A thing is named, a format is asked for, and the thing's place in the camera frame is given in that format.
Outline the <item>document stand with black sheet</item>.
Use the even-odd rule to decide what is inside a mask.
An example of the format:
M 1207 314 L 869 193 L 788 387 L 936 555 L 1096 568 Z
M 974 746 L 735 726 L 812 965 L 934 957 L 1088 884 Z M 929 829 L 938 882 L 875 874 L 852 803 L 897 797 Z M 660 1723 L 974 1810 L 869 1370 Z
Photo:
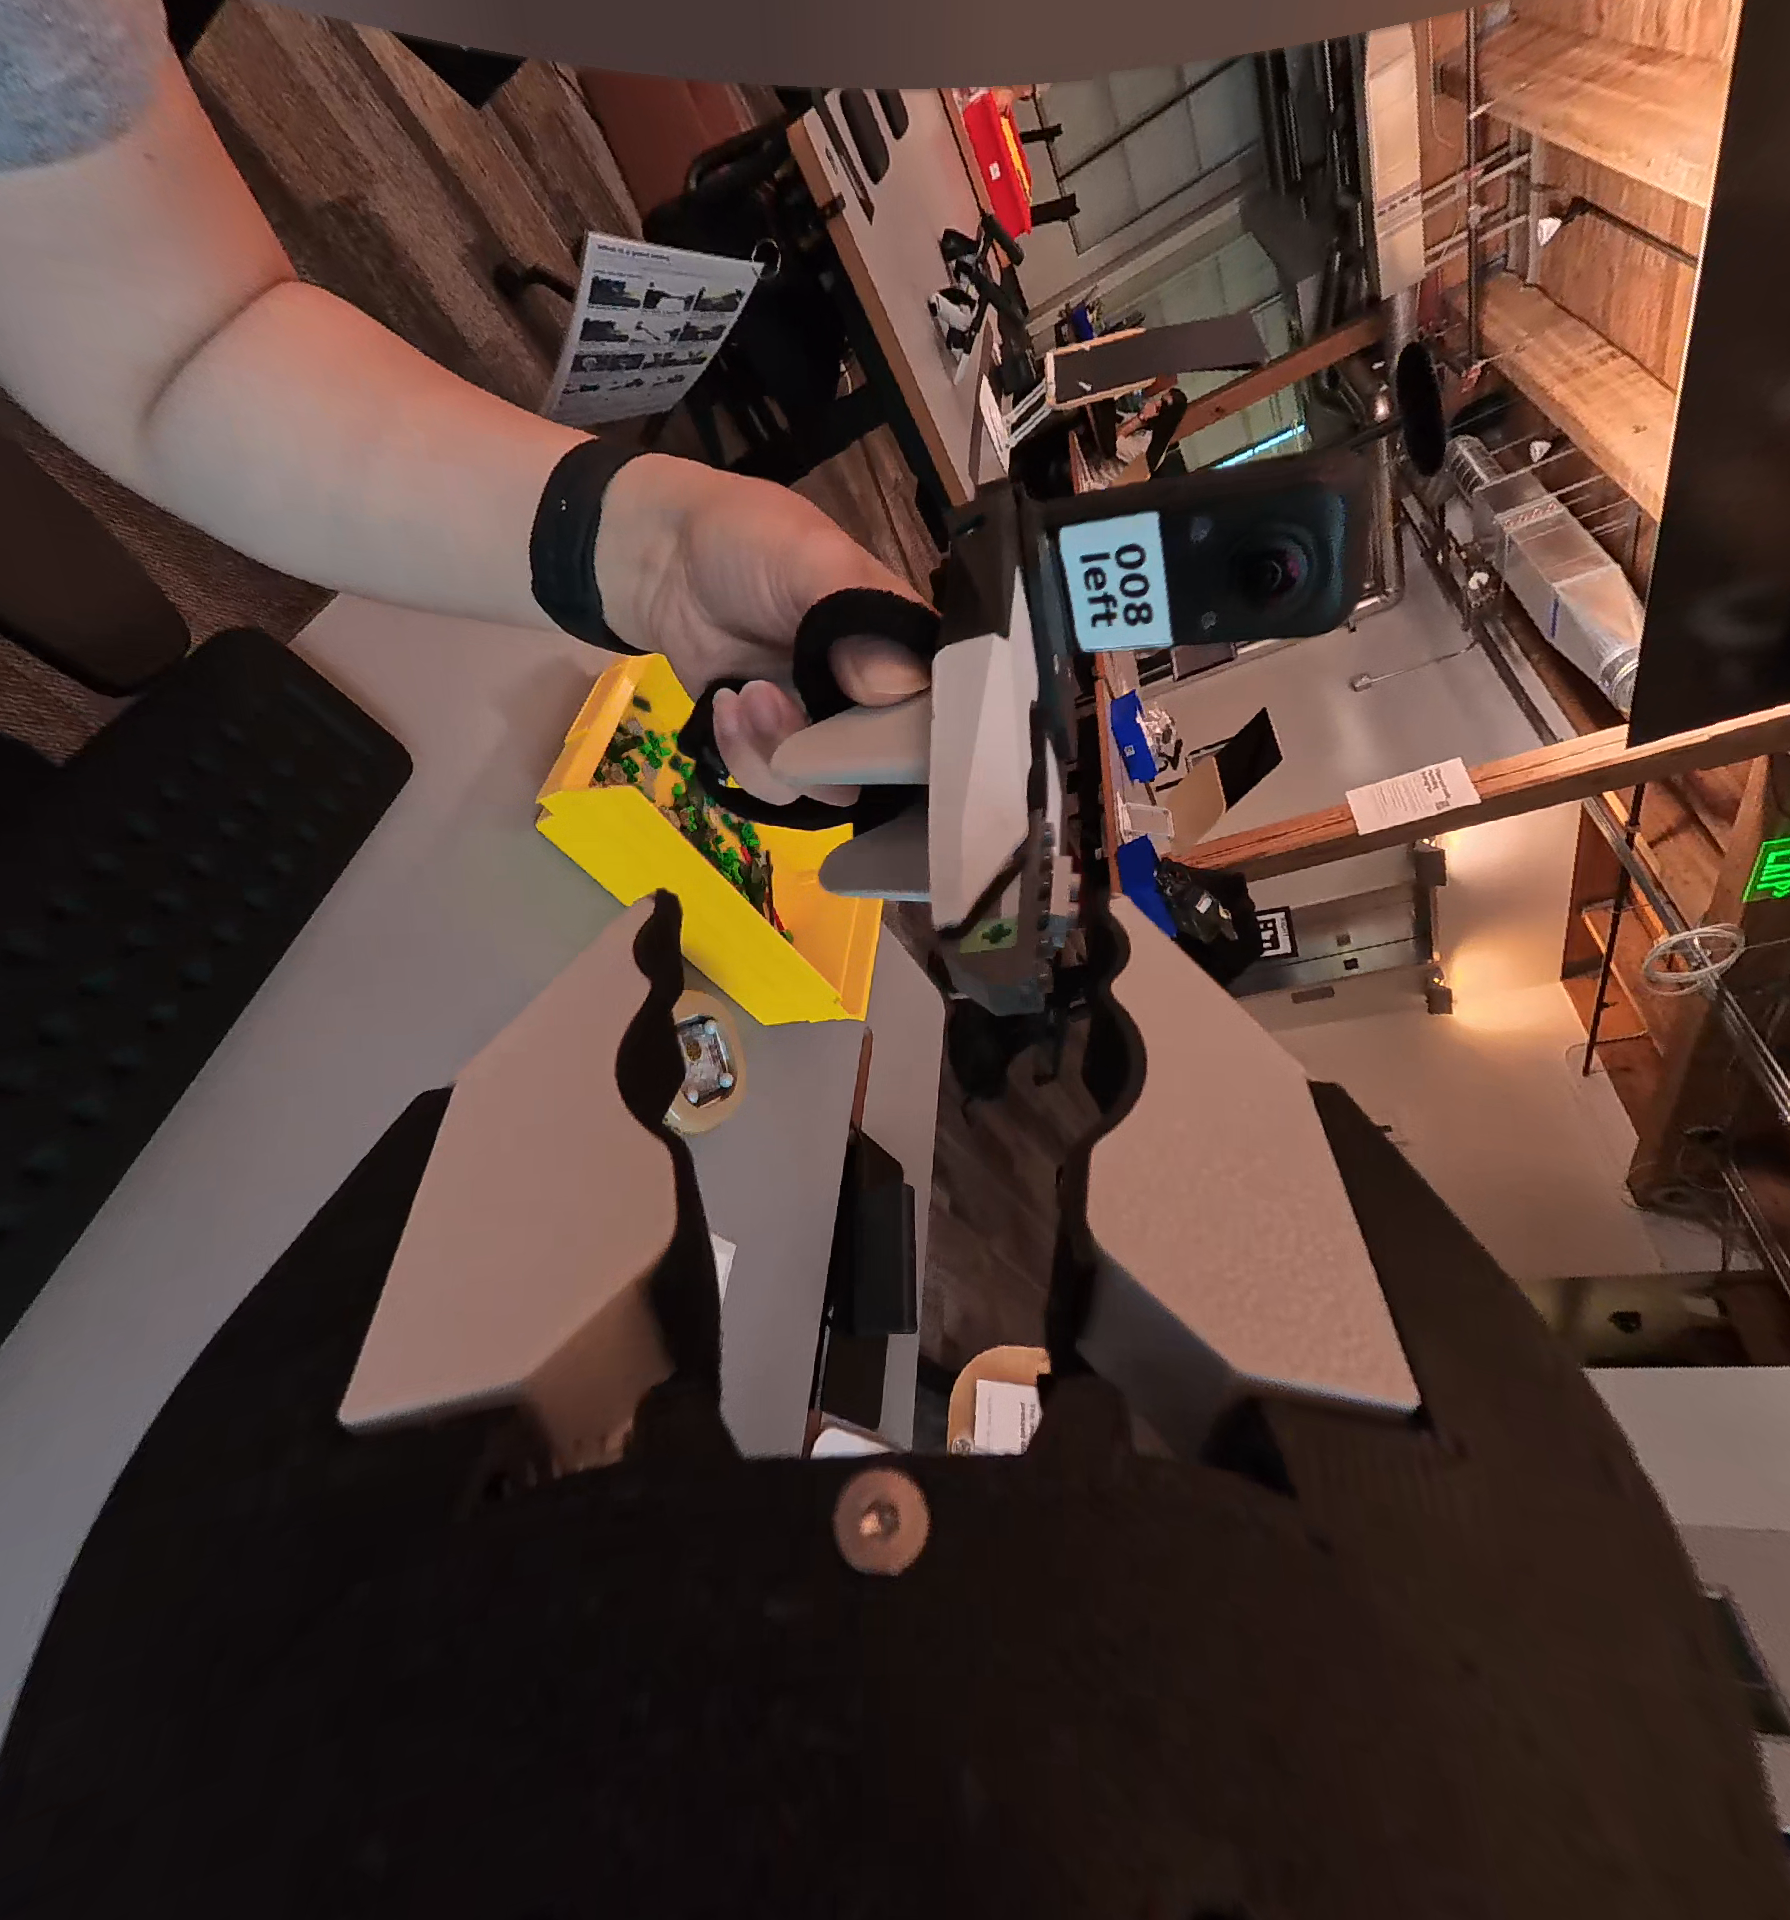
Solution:
M 1169 817 L 1169 851 L 1195 849 L 1280 764 L 1270 714 L 1258 708 L 1238 732 L 1195 756 L 1161 795 L 1159 805 Z

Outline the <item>wooden post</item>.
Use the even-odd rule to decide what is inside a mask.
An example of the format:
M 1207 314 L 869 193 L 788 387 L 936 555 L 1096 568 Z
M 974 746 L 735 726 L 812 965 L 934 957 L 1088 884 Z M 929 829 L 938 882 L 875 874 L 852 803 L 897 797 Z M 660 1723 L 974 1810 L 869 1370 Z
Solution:
M 1682 774 L 1790 750 L 1790 703 L 1700 730 L 1677 732 L 1637 748 L 1617 728 L 1580 734 L 1546 748 L 1485 762 L 1469 774 L 1475 797 L 1440 815 L 1381 829 L 1357 829 L 1337 803 L 1266 829 L 1217 837 L 1177 854 L 1201 870 L 1248 878 L 1290 876 L 1345 858 L 1404 847 L 1424 835 L 1479 827 L 1562 803 L 1667 781 Z

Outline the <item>yellow bin with brick pieces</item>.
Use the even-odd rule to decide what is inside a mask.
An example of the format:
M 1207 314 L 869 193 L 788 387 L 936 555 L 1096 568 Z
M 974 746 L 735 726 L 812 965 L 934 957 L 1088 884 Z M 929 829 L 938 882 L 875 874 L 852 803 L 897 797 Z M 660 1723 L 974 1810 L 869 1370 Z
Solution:
M 619 659 L 587 691 L 546 774 L 538 831 L 623 904 L 652 892 L 676 896 L 686 961 L 755 1020 L 863 1020 L 881 910 L 828 894 L 816 876 L 846 829 L 757 827 L 788 943 L 635 787 L 593 781 L 615 726 L 636 706 L 644 726 L 674 732 L 694 762 L 680 744 L 690 699 L 666 659 Z

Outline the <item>black rectangular box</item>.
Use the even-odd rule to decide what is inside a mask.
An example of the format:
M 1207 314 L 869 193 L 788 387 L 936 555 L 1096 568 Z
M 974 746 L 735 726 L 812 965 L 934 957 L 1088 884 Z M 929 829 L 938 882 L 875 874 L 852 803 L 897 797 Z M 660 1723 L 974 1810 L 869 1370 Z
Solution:
M 848 1338 L 919 1328 L 915 1198 L 903 1164 L 854 1127 L 842 1154 L 826 1322 Z

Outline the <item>red plastic bin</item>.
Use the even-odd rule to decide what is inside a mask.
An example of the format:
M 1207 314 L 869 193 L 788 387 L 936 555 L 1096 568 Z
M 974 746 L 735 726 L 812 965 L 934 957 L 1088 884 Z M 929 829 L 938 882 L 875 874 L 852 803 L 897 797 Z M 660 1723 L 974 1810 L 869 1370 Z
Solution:
M 1013 89 L 946 89 L 962 158 L 986 211 L 1008 241 L 1031 227 L 1031 176 L 1015 118 Z

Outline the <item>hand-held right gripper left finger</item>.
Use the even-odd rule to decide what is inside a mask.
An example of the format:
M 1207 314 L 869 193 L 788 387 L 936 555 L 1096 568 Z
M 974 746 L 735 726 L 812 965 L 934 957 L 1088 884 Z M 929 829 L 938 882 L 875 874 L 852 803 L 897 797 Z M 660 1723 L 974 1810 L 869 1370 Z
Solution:
M 682 908 L 625 908 L 459 1070 L 344 1395 L 384 1435 L 506 1411 L 619 1458 L 650 1391 L 721 1375 L 721 1279 L 666 1111 Z

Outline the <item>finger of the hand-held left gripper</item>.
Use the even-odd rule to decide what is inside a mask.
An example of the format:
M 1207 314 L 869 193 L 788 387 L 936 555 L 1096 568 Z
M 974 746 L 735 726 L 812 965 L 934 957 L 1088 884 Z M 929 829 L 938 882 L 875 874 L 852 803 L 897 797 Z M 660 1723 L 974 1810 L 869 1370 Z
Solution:
M 1021 578 L 931 661 L 929 910 L 934 927 L 1045 916 L 1053 756 Z
M 1051 854 L 1067 882 L 1069 900 L 1088 886 L 1090 847 L 1096 827 L 1088 795 L 1096 776 L 1084 754 L 1083 712 L 1071 657 L 1049 659 L 1049 831 Z

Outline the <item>pile of green brick pieces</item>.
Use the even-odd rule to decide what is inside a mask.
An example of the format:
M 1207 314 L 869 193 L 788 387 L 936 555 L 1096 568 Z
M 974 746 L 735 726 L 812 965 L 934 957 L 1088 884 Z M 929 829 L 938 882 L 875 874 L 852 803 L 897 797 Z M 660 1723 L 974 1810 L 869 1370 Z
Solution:
M 759 831 L 708 799 L 674 732 L 644 726 L 636 706 L 615 726 L 593 781 L 635 787 L 775 933 L 792 943 L 775 902 L 771 858 Z

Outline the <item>white paper notice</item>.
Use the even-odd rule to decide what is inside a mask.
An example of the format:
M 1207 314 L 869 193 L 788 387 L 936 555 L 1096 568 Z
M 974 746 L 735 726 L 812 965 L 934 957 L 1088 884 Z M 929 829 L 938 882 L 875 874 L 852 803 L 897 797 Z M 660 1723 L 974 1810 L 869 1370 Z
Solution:
M 1386 776 L 1343 795 L 1359 837 L 1408 829 L 1473 807 L 1477 801 L 1479 795 L 1469 770 L 1457 756 Z

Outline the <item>black wristband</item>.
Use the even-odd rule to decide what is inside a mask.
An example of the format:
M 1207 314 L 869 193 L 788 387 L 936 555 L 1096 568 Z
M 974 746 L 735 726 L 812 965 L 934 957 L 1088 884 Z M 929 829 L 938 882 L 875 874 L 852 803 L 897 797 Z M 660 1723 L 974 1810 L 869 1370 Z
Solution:
M 617 635 L 597 578 L 597 541 L 607 491 L 642 450 L 599 440 L 571 446 L 550 472 L 530 525 L 530 588 L 560 632 L 619 657 L 642 649 Z

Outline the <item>black-and-white printed sheet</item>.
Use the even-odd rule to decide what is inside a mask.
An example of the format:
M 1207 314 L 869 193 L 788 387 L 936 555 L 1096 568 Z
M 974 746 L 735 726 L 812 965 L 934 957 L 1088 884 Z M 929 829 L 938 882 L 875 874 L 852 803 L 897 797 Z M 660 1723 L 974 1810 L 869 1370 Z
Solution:
M 593 432 L 688 397 L 763 278 L 749 255 L 589 233 L 540 414 Z

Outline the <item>person's left forearm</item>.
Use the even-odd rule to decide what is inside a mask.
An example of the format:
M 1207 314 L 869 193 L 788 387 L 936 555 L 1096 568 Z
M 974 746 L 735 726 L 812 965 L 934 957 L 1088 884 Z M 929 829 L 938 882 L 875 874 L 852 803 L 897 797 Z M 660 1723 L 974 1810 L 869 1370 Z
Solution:
M 277 572 L 550 624 L 528 537 L 575 440 L 301 282 L 171 47 L 127 132 L 0 174 L 0 387 Z

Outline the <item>black disc pole stand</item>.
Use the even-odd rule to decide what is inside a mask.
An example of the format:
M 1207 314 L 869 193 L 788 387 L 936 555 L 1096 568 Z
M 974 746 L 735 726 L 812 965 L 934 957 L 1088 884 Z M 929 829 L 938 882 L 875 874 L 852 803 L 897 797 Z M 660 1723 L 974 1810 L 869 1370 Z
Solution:
M 1390 367 L 1392 428 L 1416 476 L 1432 480 L 1444 466 L 1448 422 L 1436 365 L 1422 339 L 1396 349 Z

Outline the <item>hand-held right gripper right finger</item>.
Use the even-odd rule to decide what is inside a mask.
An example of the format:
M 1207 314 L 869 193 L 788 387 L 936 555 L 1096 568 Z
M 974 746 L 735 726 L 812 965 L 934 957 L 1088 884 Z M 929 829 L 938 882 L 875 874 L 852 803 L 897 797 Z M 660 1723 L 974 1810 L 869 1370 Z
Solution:
M 1045 1348 L 1193 1456 L 1242 1401 L 1420 1411 L 1311 1081 L 1130 902 L 1090 900 Z

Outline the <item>dark grey brick assembly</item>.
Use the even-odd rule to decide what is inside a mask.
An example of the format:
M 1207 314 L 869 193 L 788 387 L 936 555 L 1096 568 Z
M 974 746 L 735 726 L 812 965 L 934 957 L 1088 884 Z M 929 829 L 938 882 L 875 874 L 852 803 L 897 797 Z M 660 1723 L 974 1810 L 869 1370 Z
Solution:
M 954 995 L 996 1016 L 1041 1010 L 1053 965 L 1079 920 L 1081 876 L 1055 835 L 1041 831 L 974 908 L 933 943 Z

